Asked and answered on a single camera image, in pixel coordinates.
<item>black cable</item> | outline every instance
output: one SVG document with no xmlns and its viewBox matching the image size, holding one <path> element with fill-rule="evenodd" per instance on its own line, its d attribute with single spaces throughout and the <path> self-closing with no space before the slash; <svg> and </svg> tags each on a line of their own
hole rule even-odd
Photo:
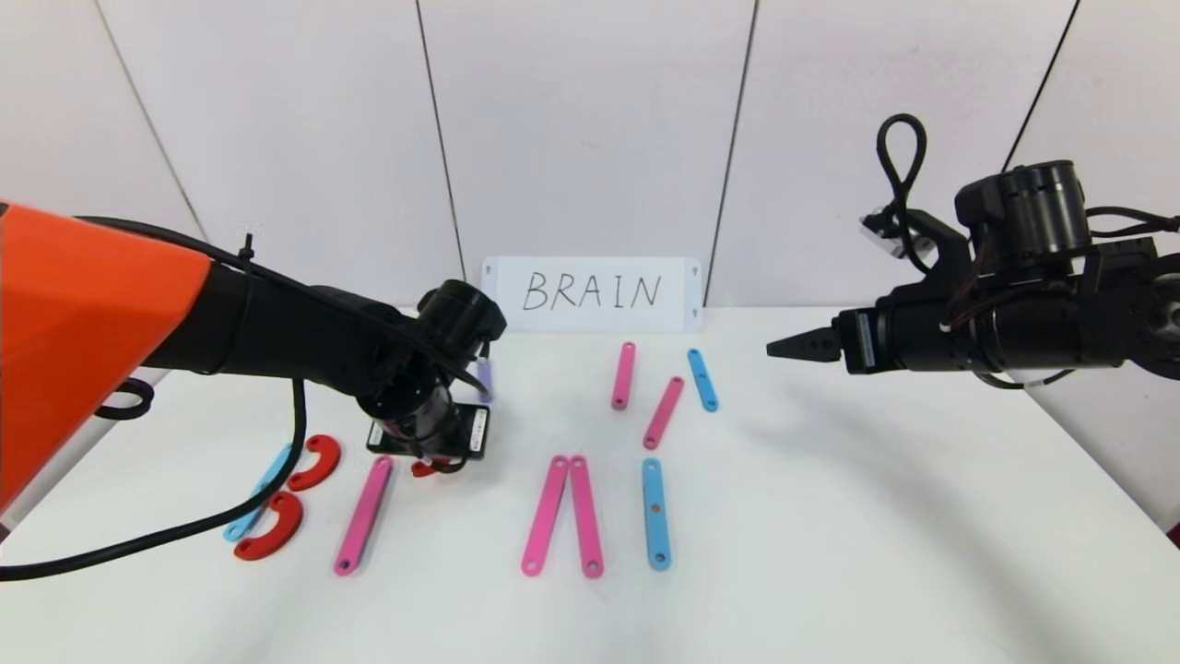
<svg viewBox="0 0 1180 664">
<path fill-rule="evenodd" d="M 280 283 L 282 285 L 297 290 L 300 294 L 303 294 L 324 305 L 333 307 L 337 310 L 347 311 L 352 315 L 358 315 L 363 320 L 366 320 L 367 322 L 381 327 L 382 329 L 388 331 L 389 335 L 401 340 L 402 342 L 406 343 L 406 346 L 421 353 L 427 359 L 430 359 L 431 362 L 437 364 L 439 368 L 444 369 L 450 376 L 458 379 L 459 381 L 471 386 L 472 388 L 476 388 L 483 394 L 487 394 L 487 388 L 485 388 L 484 384 L 479 382 L 479 380 L 473 377 L 471 374 L 467 374 L 467 372 L 454 364 L 454 362 L 452 362 L 450 359 L 440 354 L 424 340 L 419 338 L 415 335 L 409 334 L 409 331 L 406 330 L 405 328 L 399 327 L 387 320 L 382 320 L 376 315 L 373 315 L 372 313 L 368 313 L 363 309 L 353 307 L 352 304 L 342 302 L 330 295 L 321 292 L 320 290 L 316 290 L 315 288 L 301 283 L 289 276 L 286 276 L 283 274 L 262 267 L 256 262 L 245 261 L 235 254 L 231 254 L 224 249 L 215 246 L 202 239 L 197 239 L 196 237 L 190 237 L 183 232 L 177 232 L 168 228 L 160 228 L 158 225 L 152 225 L 150 223 L 142 223 L 138 221 L 129 221 L 125 218 L 117 218 L 110 216 L 79 216 L 77 218 L 80 218 L 83 221 L 88 221 L 91 223 L 97 223 L 99 225 L 114 228 L 117 230 L 123 230 L 125 232 L 142 235 L 144 237 L 150 237 L 152 239 L 160 239 L 163 242 L 169 242 L 178 246 L 184 246 L 185 249 L 192 249 L 195 251 L 199 251 L 209 256 L 210 258 L 219 263 L 228 264 L 237 270 L 241 271 L 247 271 L 248 269 L 253 270 L 254 274 L 268 281 L 273 281 L 275 283 Z"/>
<path fill-rule="evenodd" d="M 257 494 L 237 507 L 232 507 L 219 514 L 198 519 L 183 526 L 173 526 L 157 533 L 151 533 L 127 540 L 117 545 L 98 548 L 87 553 L 79 553 L 68 558 L 50 560 L 46 563 L 33 563 L 31 565 L 9 565 L 0 567 L 0 581 L 26 581 L 30 579 L 41 579 L 55 574 L 74 572 L 103 563 L 131 555 L 155 548 L 162 545 L 175 543 L 205 531 L 211 531 L 218 526 L 230 524 L 261 507 L 287 482 L 287 476 L 299 464 L 300 453 L 303 452 L 303 440 L 307 438 L 307 399 L 303 394 L 303 381 L 295 379 L 291 381 L 291 394 L 295 406 L 295 433 L 291 435 L 290 453 L 283 461 L 282 468 L 266 487 Z"/>
<path fill-rule="evenodd" d="M 139 379 L 127 379 L 114 389 L 114 393 L 139 397 L 139 403 L 129 407 L 100 406 L 94 412 L 94 418 L 113 420 L 116 422 L 126 422 L 127 420 L 143 418 L 151 410 L 151 401 L 156 397 L 156 390 L 151 387 L 151 383 L 140 381 Z"/>
<path fill-rule="evenodd" d="M 905 179 L 898 176 L 897 166 L 893 165 L 893 159 L 890 157 L 889 145 L 885 140 L 889 130 L 894 124 L 904 124 L 913 130 L 916 143 L 913 162 L 910 163 L 910 170 L 905 173 Z M 910 113 L 898 113 L 881 123 L 880 129 L 877 130 L 877 158 L 880 160 L 881 167 L 885 170 L 885 177 L 889 179 L 889 185 L 893 190 L 893 200 L 885 206 L 883 213 L 892 213 L 897 217 L 898 228 L 902 230 L 902 245 L 905 248 L 905 255 L 910 257 L 910 262 L 913 263 L 913 267 L 918 271 L 929 274 L 930 267 L 922 262 L 917 251 L 913 250 L 913 237 L 910 236 L 910 211 L 906 208 L 910 190 L 913 188 L 913 180 L 918 177 L 922 162 L 926 158 L 926 127 L 922 125 L 922 120 Z"/>
<path fill-rule="evenodd" d="M 1176 216 L 1167 217 L 1143 210 L 1136 210 L 1135 208 L 1123 208 L 1119 205 L 1106 205 L 1100 208 L 1089 208 L 1086 210 L 1086 216 L 1088 217 L 1103 215 L 1122 216 L 1142 223 L 1128 225 L 1127 228 L 1120 228 L 1119 230 L 1092 230 L 1090 235 L 1094 237 L 1129 237 L 1132 235 L 1142 235 L 1145 232 L 1180 231 L 1180 217 Z"/>
<path fill-rule="evenodd" d="M 1066 369 L 1063 372 L 1054 374 L 1053 376 L 1043 381 L 1030 381 L 1028 383 L 1009 383 L 1008 381 L 1004 381 L 1002 379 L 996 379 L 990 374 L 976 374 L 975 377 L 978 379 L 979 381 L 983 381 L 988 386 L 991 386 L 992 388 L 997 388 L 1001 390 L 1024 390 L 1027 388 L 1036 388 L 1038 386 L 1053 386 L 1057 381 L 1061 381 L 1062 379 L 1069 376 L 1073 373 L 1074 373 L 1073 369 Z"/>
</svg>

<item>pink plastic strip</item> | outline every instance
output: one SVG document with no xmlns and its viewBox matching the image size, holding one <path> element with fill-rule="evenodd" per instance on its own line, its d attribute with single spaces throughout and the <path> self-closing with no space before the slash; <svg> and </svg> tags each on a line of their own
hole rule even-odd
<svg viewBox="0 0 1180 664">
<path fill-rule="evenodd" d="M 618 354 L 618 373 L 615 374 L 615 394 L 610 397 L 610 407 L 624 410 L 631 399 L 631 370 L 635 369 L 635 344 L 623 344 Z"/>
<path fill-rule="evenodd" d="M 532 518 L 529 544 L 525 545 L 524 558 L 520 559 L 520 571 L 525 577 L 536 577 L 545 567 L 545 555 L 549 553 L 549 540 L 553 535 L 557 508 L 562 506 L 562 492 L 565 491 L 569 465 L 570 460 L 562 455 L 555 456 L 549 462 L 549 474 L 545 475 L 545 486 L 540 489 L 537 515 Z"/>
<path fill-rule="evenodd" d="M 656 408 L 656 414 L 651 418 L 651 425 L 648 426 L 648 433 L 643 436 L 643 447 L 654 451 L 660 446 L 660 439 L 663 438 L 663 430 L 668 428 L 668 421 L 671 420 L 671 412 L 675 410 L 676 401 L 680 400 L 680 393 L 683 389 L 684 380 L 680 376 L 668 382 L 668 389 L 664 390 L 664 396 L 660 400 L 660 407 Z"/>
<path fill-rule="evenodd" d="M 573 518 L 578 522 L 578 550 L 582 551 L 582 573 L 591 579 L 602 577 L 602 543 L 598 541 L 598 519 L 594 515 L 594 493 L 590 491 L 590 469 L 584 456 L 570 458 L 570 485 L 573 491 Z"/>
<path fill-rule="evenodd" d="M 365 488 L 361 489 L 361 500 L 356 501 L 353 520 L 345 532 L 345 543 L 340 545 L 340 553 L 336 554 L 336 564 L 332 566 L 337 577 L 352 574 L 360 565 L 391 472 L 393 472 L 393 460 L 388 456 L 380 456 L 373 462 Z"/>
</svg>

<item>label sticker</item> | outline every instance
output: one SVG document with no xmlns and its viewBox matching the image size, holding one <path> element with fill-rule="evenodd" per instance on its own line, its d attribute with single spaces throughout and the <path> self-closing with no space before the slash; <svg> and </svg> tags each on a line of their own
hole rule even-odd
<svg viewBox="0 0 1180 664">
<path fill-rule="evenodd" d="M 471 452 L 478 453 L 484 449 L 484 430 L 487 428 L 487 409 L 476 412 L 476 418 L 471 421 Z"/>
</svg>

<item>red curved piece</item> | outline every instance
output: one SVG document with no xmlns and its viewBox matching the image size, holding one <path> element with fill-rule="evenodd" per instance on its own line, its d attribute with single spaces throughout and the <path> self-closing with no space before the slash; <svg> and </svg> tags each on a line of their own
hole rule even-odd
<svg viewBox="0 0 1180 664">
<path fill-rule="evenodd" d="M 340 464 L 340 443 L 332 436 L 312 436 L 307 440 L 307 452 L 320 455 L 315 460 L 315 466 L 302 473 L 291 473 L 287 480 L 287 488 L 293 492 L 303 492 L 328 479 L 332 472 Z"/>
<path fill-rule="evenodd" d="M 237 543 L 234 555 L 242 560 L 262 560 L 283 548 L 303 522 L 303 504 L 295 494 L 278 492 L 270 497 L 267 507 L 278 513 L 278 522 L 257 538 L 245 538 Z"/>
</svg>

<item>white sign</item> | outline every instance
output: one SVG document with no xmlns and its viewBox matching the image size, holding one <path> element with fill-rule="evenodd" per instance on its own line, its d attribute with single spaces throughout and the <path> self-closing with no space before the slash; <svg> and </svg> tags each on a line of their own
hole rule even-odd
<svg viewBox="0 0 1180 664">
<path fill-rule="evenodd" d="M 695 331 L 701 327 L 696 258 L 493 256 L 480 288 L 509 331 Z"/>
</svg>

